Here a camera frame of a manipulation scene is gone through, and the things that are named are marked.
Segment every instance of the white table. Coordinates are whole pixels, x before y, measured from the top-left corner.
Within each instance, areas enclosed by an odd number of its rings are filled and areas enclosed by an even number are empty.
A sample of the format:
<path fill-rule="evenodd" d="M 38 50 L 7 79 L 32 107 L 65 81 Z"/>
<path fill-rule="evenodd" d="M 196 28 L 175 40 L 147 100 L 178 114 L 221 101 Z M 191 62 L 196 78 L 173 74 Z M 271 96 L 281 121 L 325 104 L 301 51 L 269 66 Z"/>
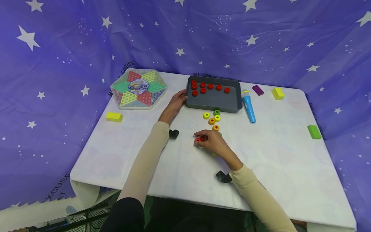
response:
<path fill-rule="evenodd" d="M 111 98 L 78 158 L 70 178 L 80 183 L 122 189 L 134 159 L 171 97 L 184 89 L 189 76 L 162 73 L 168 91 L 152 110 L 120 110 Z M 308 125 L 316 125 L 304 92 L 282 88 L 285 97 L 275 100 L 273 86 L 241 83 L 252 91 L 257 122 L 251 124 L 244 109 L 222 112 L 217 124 L 232 150 L 274 196 L 292 219 L 347 228 L 356 222 L 329 153 L 322 139 L 312 139 Z M 107 112 L 124 115 L 121 123 L 107 121 Z M 204 111 L 183 107 L 171 125 L 179 130 L 161 154 L 148 195 L 168 197 L 223 208 L 250 210 L 231 184 L 215 174 L 228 167 L 193 146 L 193 133 L 211 129 Z"/>

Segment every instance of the black pants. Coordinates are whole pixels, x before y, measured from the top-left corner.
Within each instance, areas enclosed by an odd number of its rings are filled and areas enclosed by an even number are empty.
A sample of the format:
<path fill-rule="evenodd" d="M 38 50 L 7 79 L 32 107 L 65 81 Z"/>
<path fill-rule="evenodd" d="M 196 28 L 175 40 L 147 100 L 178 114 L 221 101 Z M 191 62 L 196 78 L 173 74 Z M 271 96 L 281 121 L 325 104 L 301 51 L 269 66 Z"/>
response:
<path fill-rule="evenodd" d="M 243 232 L 246 212 L 154 197 L 146 232 Z"/>

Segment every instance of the board label sticker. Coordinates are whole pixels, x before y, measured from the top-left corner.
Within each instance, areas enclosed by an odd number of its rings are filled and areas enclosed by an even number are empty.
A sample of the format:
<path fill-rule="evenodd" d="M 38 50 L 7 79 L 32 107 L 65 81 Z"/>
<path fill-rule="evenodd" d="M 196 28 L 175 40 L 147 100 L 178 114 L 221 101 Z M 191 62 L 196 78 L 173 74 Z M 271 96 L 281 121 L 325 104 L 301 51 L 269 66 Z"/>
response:
<path fill-rule="evenodd" d="M 142 94 L 149 88 L 148 81 L 144 79 L 136 79 L 129 84 L 129 91 L 133 94 Z"/>

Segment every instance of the orange ring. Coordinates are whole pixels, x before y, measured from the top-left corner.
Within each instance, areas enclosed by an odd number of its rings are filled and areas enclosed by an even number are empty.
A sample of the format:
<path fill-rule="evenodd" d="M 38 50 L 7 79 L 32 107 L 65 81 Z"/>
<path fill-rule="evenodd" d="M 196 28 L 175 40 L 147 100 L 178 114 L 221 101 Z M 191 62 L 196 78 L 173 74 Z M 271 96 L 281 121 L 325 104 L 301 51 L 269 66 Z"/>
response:
<path fill-rule="evenodd" d="M 214 125 L 214 126 L 213 126 L 213 130 L 214 130 L 214 131 L 219 131 L 219 129 L 220 129 L 220 127 L 219 127 L 218 125 Z"/>
<path fill-rule="evenodd" d="M 215 123 L 215 119 L 214 118 L 209 119 L 209 124 L 210 125 L 214 125 L 214 123 Z"/>

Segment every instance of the gray plastic tray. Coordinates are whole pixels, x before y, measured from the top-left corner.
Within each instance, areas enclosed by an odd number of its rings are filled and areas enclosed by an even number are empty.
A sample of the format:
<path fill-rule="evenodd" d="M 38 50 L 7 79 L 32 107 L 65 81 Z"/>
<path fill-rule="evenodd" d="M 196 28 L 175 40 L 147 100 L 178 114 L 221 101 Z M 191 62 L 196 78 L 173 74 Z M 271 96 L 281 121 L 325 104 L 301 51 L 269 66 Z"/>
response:
<path fill-rule="evenodd" d="M 198 95 L 196 97 L 192 96 L 192 80 L 197 81 Z M 206 83 L 205 94 L 200 93 L 201 82 Z M 207 85 L 209 83 L 214 85 L 213 89 L 207 88 Z M 222 89 L 220 91 L 217 91 L 215 89 L 216 85 L 221 85 Z M 228 94 L 224 93 L 225 87 L 230 88 L 230 92 Z M 185 105 L 189 108 L 211 111 L 220 110 L 228 113 L 237 113 L 242 108 L 241 86 L 238 81 L 201 76 L 190 76 L 188 78 L 186 95 L 188 96 L 188 98 L 185 101 Z"/>

